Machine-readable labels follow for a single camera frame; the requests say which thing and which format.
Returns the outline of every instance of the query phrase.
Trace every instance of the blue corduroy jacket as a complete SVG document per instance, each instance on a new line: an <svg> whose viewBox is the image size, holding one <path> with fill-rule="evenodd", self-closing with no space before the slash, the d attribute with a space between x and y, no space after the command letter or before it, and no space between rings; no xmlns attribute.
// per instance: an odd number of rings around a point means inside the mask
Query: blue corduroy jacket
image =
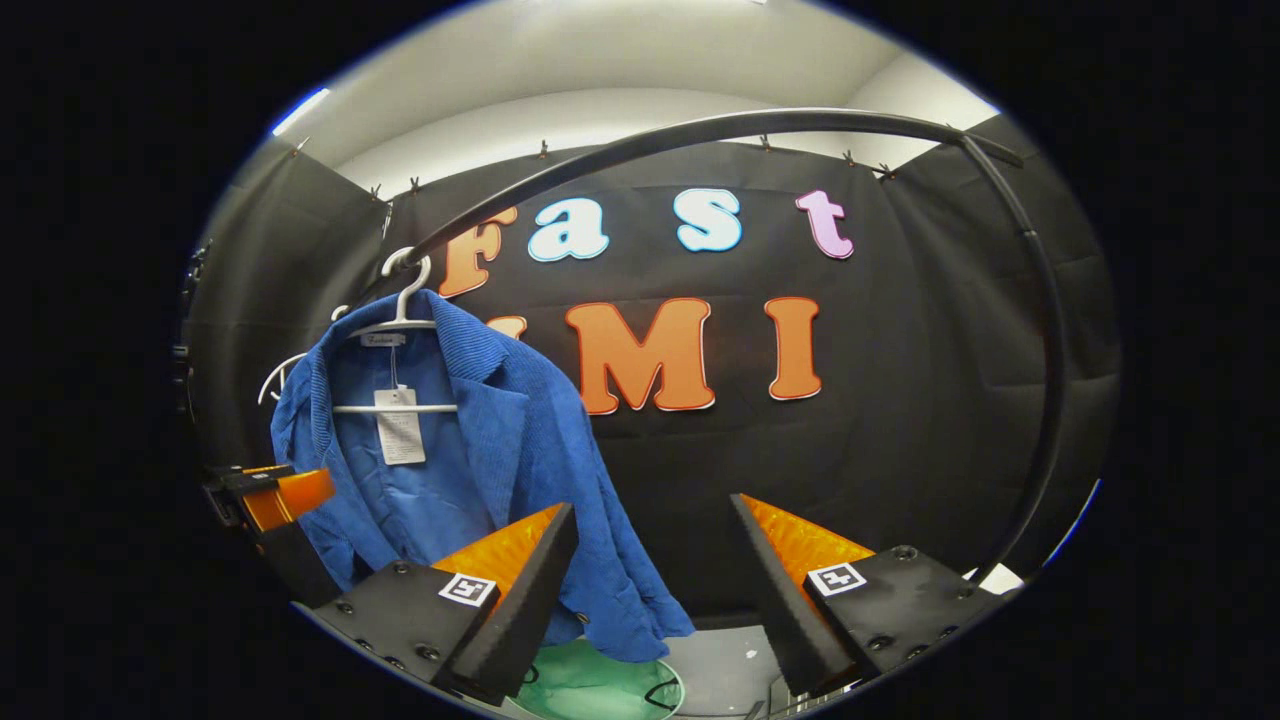
<svg viewBox="0 0 1280 720"><path fill-rule="evenodd" d="M392 348L346 340L394 319L390 296L329 328L289 374L271 419L278 462L333 477L334 497L298 523L338 585L348 591L398 559L430 565L571 502L579 547L544 644L585 634L614 660L666 656L663 638L689 635L692 624L627 520L573 384L433 291L413 293L407 315L436 328L389 331L404 336L394 377ZM458 406L419 415L426 462L387 465L374 415L333 414L334 405L372 405L375 389L397 384L419 405Z"/></svg>

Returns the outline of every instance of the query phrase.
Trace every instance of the hanger hook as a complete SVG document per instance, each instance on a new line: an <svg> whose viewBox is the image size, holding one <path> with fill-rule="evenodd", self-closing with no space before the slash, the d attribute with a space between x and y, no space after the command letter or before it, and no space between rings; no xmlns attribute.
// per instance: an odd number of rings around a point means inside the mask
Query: hanger hook
<svg viewBox="0 0 1280 720"><path fill-rule="evenodd" d="M383 277L384 278L385 277L390 277L392 272L399 264L401 259L404 258L406 255L408 255L412 251L413 251L413 247L410 246L410 247L401 247L396 252L392 252L390 256L387 258L387 261L383 263ZM424 255L422 259L419 260L417 265L419 265L417 279L413 281L408 287L406 287L404 290L402 290L401 293L399 293L399 297L396 300L396 319L397 320L406 320L407 319L407 316L406 316L406 307L408 305L410 296L413 295L415 292L422 290L422 286L426 284L428 275L431 274L431 258L430 256Z"/></svg>

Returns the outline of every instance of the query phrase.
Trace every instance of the ceiling light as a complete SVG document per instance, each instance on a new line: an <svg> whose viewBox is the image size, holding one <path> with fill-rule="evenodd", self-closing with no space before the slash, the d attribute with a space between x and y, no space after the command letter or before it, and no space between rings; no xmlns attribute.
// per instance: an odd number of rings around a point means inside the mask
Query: ceiling light
<svg viewBox="0 0 1280 720"><path fill-rule="evenodd" d="M324 100L326 95L329 95L328 87L321 87L320 90L315 91L315 94L311 97L303 100L302 104L298 105L296 110L289 113L288 118L280 120L280 124L275 126L275 129L271 131L271 135L278 136L282 132L289 129L289 126L297 122L297 119L301 118L302 115L307 114L312 108L319 105L320 101Z"/></svg>

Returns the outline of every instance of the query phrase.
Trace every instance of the green plate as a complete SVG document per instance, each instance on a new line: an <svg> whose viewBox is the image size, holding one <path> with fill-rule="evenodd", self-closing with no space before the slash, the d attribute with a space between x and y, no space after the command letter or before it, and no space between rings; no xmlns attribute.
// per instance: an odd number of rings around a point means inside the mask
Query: green plate
<svg viewBox="0 0 1280 720"><path fill-rule="evenodd" d="M620 662L579 638L538 651L511 700L543 720L667 720L685 701L685 684L660 660Z"/></svg>

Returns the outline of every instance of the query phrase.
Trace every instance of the white ceiling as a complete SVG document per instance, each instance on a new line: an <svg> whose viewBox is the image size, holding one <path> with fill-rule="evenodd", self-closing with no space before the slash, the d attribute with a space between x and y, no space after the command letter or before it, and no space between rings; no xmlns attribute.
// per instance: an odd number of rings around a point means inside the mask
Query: white ceiling
<svg viewBox="0 0 1280 720"><path fill-rule="evenodd" d="M493 0L412 31L343 77L283 138L338 167L428 123L595 88L845 106L902 49L803 0Z"/></svg>

